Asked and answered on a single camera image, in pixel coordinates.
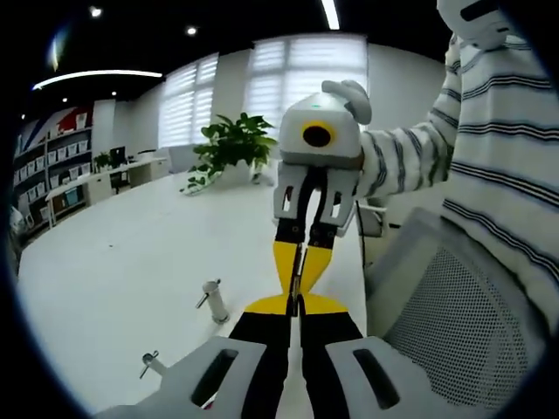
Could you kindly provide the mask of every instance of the white desk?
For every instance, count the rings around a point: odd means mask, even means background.
[[[158,158],[150,158],[141,161],[136,161],[134,163],[125,164],[118,168],[107,170],[105,172],[81,176],[78,179],[74,181],[70,181],[65,185],[58,186],[57,188],[51,190],[51,192],[49,192],[45,198],[46,204],[49,208],[49,226],[52,228],[56,224],[56,217],[52,205],[52,199],[55,198],[56,196],[60,196],[71,189],[77,188],[78,186],[91,185],[93,182],[100,182],[101,180],[103,180],[104,183],[110,182],[109,180],[110,175],[113,175],[115,173],[122,173],[126,171],[130,175],[133,175],[132,177],[134,177],[134,181],[131,182],[131,186],[135,187],[140,184],[150,182],[151,180],[153,180],[151,173],[148,170],[148,167],[151,166],[152,163],[163,162],[165,160],[167,159],[164,157],[158,157]]]
[[[183,196],[188,174],[167,176],[87,208],[24,251],[17,285],[38,344],[91,413],[132,404],[159,388],[141,356],[171,365],[212,335],[227,335],[253,300],[280,292],[272,245],[273,188],[250,185]],[[309,205],[312,219],[318,200]],[[222,279],[231,320],[220,328],[194,308],[202,283]],[[355,221],[337,239],[314,288],[339,299],[365,331]],[[312,417],[293,322],[280,418]]]

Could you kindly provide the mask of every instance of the ceiling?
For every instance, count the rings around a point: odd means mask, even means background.
[[[200,0],[192,2],[72,2],[33,10],[28,20],[43,26],[44,42],[30,53],[42,63],[32,83],[56,75],[87,70],[143,70],[166,74],[213,52],[250,48],[252,42],[280,35],[329,31],[321,0]],[[335,0],[341,31],[360,33],[369,42],[393,46],[442,61],[450,32],[436,11],[436,0]],[[89,7],[102,9],[92,18]],[[198,28],[189,37],[185,29]],[[46,47],[58,35],[59,68],[46,60]],[[24,112],[33,119],[56,108],[89,100],[131,100],[161,82],[135,76],[96,76],[45,86],[31,93]]]

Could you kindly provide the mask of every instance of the metal pin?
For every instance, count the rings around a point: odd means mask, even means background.
[[[211,309],[211,318],[217,324],[222,325],[229,320],[229,313],[225,309],[224,301],[221,299],[219,284],[221,284],[221,279],[208,281],[203,285],[202,289],[204,291],[204,295],[196,304],[196,308],[200,308],[206,301],[208,301]]]
[[[165,374],[167,371],[167,367],[165,367],[159,360],[157,360],[157,356],[159,356],[158,351],[154,351],[152,354],[144,354],[141,358],[141,361],[145,364],[145,367],[140,373],[140,379],[148,372],[148,369],[153,369],[156,371],[160,376]]]

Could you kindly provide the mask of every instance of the black cable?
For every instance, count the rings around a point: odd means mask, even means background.
[[[359,202],[355,200],[355,206],[357,208],[357,222],[359,223],[359,230],[361,234],[361,264],[362,268],[365,269],[365,230],[363,229],[363,218],[361,216],[361,207]]]

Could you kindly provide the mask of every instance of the window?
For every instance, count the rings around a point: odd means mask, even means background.
[[[200,129],[210,124],[217,54],[167,76],[159,109],[159,147],[197,144]]]
[[[323,80],[352,79],[368,87],[367,42],[352,35],[313,35],[258,42],[252,52],[245,110],[264,115],[278,133],[283,113],[321,90]]]

